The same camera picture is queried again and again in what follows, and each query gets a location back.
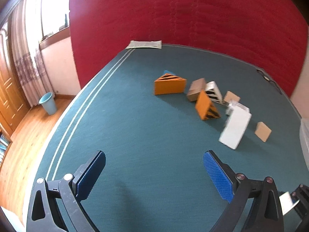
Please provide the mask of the tan wooden cube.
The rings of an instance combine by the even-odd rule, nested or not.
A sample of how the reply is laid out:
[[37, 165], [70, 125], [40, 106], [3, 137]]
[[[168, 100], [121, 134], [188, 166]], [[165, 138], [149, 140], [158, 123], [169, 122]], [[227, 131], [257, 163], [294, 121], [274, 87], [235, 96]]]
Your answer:
[[255, 135], [259, 137], [263, 142], [267, 141], [271, 132], [272, 130], [264, 122], [257, 123]]

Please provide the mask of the small orange striped wedge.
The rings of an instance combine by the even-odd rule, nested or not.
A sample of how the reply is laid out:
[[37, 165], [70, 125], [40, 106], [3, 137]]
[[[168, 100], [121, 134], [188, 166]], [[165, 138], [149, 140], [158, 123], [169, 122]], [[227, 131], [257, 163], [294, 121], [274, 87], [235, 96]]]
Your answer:
[[196, 104], [195, 109], [201, 118], [201, 120], [210, 120], [220, 118], [221, 115], [211, 99], [208, 97], [205, 91], [201, 90]]

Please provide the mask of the white striped wedge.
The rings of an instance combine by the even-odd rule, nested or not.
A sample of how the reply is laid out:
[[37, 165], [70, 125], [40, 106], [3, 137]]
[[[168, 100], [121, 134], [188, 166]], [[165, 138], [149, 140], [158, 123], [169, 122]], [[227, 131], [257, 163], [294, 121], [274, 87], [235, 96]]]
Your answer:
[[215, 81], [210, 81], [206, 84], [205, 92], [208, 95], [208, 97], [211, 99], [212, 102], [216, 102], [219, 104], [223, 103], [223, 98], [221, 95], [221, 92], [215, 83]]

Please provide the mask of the blue block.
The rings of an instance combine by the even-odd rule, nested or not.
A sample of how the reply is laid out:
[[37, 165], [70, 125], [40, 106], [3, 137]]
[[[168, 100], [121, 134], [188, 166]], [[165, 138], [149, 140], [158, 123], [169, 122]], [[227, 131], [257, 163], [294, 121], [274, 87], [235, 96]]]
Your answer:
[[168, 70], [164, 70], [164, 71], [163, 71], [163, 75], [165, 75], [165, 74], [167, 74], [167, 73], [168, 73], [168, 74], [171, 74], [171, 75], [175, 75], [173, 72], [170, 72], [170, 71], [168, 71]]

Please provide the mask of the white rectangular box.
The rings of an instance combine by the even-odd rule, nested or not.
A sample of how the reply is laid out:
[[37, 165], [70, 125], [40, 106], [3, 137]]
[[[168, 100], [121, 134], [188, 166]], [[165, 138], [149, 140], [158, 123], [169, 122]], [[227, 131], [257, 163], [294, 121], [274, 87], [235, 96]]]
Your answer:
[[235, 150], [248, 127], [250, 119], [251, 113], [239, 106], [234, 106], [219, 136], [219, 142]]

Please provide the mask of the tan wooden wedge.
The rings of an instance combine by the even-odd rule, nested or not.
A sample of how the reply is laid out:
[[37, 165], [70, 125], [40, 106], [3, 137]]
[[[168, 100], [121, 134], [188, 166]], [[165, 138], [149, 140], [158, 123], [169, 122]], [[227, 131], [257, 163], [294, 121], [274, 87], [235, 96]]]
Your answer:
[[224, 98], [223, 98], [223, 104], [227, 105], [227, 104], [230, 103], [230, 101], [239, 102], [240, 97], [238, 95], [234, 94], [231, 91], [227, 91]]

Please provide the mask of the light blue waste bin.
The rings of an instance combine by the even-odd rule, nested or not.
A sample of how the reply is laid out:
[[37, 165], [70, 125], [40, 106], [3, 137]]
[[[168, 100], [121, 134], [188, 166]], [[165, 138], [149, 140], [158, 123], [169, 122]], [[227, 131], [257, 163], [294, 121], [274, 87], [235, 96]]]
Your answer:
[[52, 92], [48, 92], [43, 95], [42, 98], [39, 100], [39, 104], [42, 105], [48, 115], [53, 115], [57, 111], [57, 106], [55, 104]]

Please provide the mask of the wooden door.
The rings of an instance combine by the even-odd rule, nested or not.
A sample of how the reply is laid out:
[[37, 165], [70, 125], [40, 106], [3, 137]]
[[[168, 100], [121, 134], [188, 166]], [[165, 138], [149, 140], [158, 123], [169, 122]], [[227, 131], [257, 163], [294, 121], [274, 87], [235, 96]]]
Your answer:
[[1, 124], [9, 136], [30, 110], [14, 75], [14, 66], [10, 64], [7, 31], [1, 29]]

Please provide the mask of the brown cardboard box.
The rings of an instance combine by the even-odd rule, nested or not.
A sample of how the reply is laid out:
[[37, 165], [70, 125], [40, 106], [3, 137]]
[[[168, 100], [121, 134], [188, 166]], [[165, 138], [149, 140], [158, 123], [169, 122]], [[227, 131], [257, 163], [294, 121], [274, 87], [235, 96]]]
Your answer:
[[204, 78], [193, 81], [187, 93], [187, 98], [190, 102], [197, 101], [197, 98], [201, 91], [206, 88], [206, 80]]

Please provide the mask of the green table mat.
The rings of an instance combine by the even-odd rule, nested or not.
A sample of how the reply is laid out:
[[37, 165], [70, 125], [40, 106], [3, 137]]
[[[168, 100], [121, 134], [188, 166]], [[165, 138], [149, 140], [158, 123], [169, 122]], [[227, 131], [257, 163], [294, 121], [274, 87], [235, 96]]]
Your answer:
[[[308, 184], [300, 115], [257, 69], [189, 47], [123, 50], [62, 114], [34, 179], [61, 179], [97, 150], [105, 152], [106, 166], [82, 203], [100, 231], [209, 231], [227, 202], [203, 166], [206, 150], [251, 179], [272, 177], [278, 190]], [[154, 94], [164, 70], [188, 83], [215, 81], [222, 94], [240, 97], [251, 120], [237, 149], [218, 140], [227, 118], [223, 105], [219, 119], [203, 121], [185, 93]], [[258, 122], [272, 130], [266, 142], [255, 135]]]

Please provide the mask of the black wristwatch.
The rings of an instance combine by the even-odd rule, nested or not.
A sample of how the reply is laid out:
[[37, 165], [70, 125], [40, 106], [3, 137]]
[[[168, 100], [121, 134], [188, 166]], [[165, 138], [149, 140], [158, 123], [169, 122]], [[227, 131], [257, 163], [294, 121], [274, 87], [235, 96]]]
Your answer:
[[268, 83], [274, 86], [274, 88], [282, 95], [282, 91], [278, 86], [277, 82], [275, 82], [272, 78], [268, 77], [262, 70], [257, 69], [256, 72], [260, 74]]

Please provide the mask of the large orange striped wedge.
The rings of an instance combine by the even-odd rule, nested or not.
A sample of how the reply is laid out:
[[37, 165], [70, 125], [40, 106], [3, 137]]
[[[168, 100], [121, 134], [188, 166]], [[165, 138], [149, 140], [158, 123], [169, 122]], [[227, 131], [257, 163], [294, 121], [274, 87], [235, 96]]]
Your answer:
[[186, 87], [187, 80], [173, 75], [171, 73], [166, 73], [154, 81], [154, 94], [176, 94], [183, 93]]

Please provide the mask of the patterned curtain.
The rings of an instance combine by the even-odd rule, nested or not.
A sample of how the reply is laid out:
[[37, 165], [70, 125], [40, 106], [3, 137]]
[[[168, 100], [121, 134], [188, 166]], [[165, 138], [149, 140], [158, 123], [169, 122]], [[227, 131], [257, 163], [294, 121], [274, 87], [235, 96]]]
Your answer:
[[13, 10], [9, 40], [21, 88], [33, 107], [46, 93], [53, 93], [53, 88], [39, 48], [38, 18], [30, 10], [30, 4], [21, 0]]

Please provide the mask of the white paper packet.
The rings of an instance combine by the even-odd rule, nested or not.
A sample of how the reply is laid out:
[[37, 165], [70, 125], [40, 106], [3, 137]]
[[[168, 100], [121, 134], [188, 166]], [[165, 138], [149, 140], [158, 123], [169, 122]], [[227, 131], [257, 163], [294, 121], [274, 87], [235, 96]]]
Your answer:
[[135, 41], [131, 40], [126, 49], [137, 49], [137, 48], [153, 48], [162, 49], [162, 41]]

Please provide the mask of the window with wooden sill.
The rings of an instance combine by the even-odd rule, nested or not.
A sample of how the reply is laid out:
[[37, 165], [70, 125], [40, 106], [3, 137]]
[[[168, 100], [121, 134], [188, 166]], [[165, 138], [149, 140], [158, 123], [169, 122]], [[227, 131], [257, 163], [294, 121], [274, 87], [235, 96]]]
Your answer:
[[26, 36], [28, 47], [39, 43], [69, 26], [69, 0], [26, 0]]

